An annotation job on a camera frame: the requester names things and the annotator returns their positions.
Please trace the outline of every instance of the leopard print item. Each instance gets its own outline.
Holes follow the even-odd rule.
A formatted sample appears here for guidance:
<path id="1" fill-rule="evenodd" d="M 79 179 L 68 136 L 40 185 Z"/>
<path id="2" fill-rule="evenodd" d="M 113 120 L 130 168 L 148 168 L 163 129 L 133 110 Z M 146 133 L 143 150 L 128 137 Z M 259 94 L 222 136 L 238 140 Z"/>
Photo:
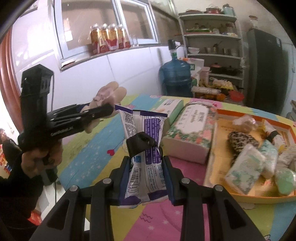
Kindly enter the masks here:
<path id="1" fill-rule="evenodd" d="M 256 148 L 259 147 L 259 142 L 253 136 L 238 131 L 229 133 L 228 141 L 235 151 L 235 155 L 231 161 L 231 166 L 234 164 L 237 156 L 244 149 L 246 144 L 251 144 Z"/>

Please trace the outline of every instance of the table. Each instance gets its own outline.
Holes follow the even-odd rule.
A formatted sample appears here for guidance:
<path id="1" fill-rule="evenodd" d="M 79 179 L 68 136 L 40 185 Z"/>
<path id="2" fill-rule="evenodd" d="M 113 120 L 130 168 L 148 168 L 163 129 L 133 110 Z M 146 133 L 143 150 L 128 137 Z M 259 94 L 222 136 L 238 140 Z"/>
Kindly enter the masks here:
<path id="1" fill-rule="evenodd" d="M 180 97 L 134 95 L 126 96 L 121 104 L 131 109 L 150 110 L 160 98 L 177 99 Z M 182 99 L 184 104 L 192 100 L 190 98 Z M 209 102 L 214 103 L 219 109 L 258 115 L 288 124 L 296 133 L 294 123 L 284 117 L 234 104 Z M 122 148 L 123 140 L 124 132 L 119 115 L 100 122 L 91 134 L 82 132 L 64 138 L 63 162 L 58 167 L 58 176 L 63 187 L 66 190 L 72 185 L 84 188 L 108 177 L 111 170 L 118 168 L 123 157 L 127 156 Z M 171 162 L 174 167 L 181 169 L 184 176 L 200 185 L 203 184 L 205 165 L 176 158 L 171 158 Z M 280 239 L 296 214 L 296 202 L 241 205 L 261 233 L 266 236 L 266 240 L 270 239 L 271 241 Z M 111 207 L 114 239 L 115 241 L 179 241 L 182 212 L 182 207 L 174 207 L 168 200 L 146 206 L 139 205 L 134 209 Z M 87 207 L 87 218 L 89 214 L 90 208 Z M 207 222 L 205 222 L 205 230 L 205 240 L 208 241 Z"/>

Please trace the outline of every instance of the purple and white package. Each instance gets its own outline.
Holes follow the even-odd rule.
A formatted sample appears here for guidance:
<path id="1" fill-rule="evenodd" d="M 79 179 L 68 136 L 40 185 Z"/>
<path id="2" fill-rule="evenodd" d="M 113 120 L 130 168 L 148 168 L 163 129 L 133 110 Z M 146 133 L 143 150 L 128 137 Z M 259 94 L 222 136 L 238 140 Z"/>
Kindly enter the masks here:
<path id="1" fill-rule="evenodd" d="M 143 131 L 155 139 L 157 145 L 131 158 L 128 184 L 121 207 L 135 207 L 140 203 L 166 199 L 167 191 L 159 145 L 163 124 L 168 115 L 145 110 L 131 110 L 119 105 L 115 105 L 115 110 L 119 110 L 126 139 Z"/>

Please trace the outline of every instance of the orange tray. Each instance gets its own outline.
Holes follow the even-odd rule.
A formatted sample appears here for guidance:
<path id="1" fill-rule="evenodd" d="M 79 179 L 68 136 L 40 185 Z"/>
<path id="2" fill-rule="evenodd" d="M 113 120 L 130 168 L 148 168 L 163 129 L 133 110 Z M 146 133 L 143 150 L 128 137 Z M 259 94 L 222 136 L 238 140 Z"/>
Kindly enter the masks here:
<path id="1" fill-rule="evenodd" d="M 220 184 L 224 186 L 238 202 L 272 204 L 295 201 L 295 191 L 293 191 L 288 196 L 279 195 L 277 186 L 273 178 L 266 180 L 265 178 L 260 176 L 248 195 L 237 193 L 225 182 L 224 176 L 230 169 L 231 159 L 234 154 L 231 146 L 227 141 L 227 136 L 230 132 L 236 130 L 235 126 L 232 125 L 232 120 L 243 115 L 245 114 L 240 112 L 218 110 L 218 120 L 215 125 L 214 138 L 209 156 L 204 186 L 213 187 L 216 184 Z M 255 115 L 253 115 L 253 117 L 257 121 L 259 126 L 261 126 L 262 120 L 266 119 L 270 124 L 274 126 L 276 130 L 279 131 L 280 134 L 282 134 L 287 145 L 293 145 L 296 143 L 296 136 L 291 126 Z M 250 134 L 256 140 L 258 140 L 260 144 L 266 137 L 264 131 L 261 128 L 252 131 Z"/>

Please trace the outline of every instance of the black refrigerator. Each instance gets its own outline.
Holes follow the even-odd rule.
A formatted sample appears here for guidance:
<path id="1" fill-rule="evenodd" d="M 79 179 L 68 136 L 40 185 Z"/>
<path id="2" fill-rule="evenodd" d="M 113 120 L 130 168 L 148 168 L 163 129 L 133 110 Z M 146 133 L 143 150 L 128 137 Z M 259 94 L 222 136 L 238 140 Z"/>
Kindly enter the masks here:
<path id="1" fill-rule="evenodd" d="M 250 73 L 246 105 L 280 115 L 287 92 L 281 40 L 258 29 L 247 32 Z"/>

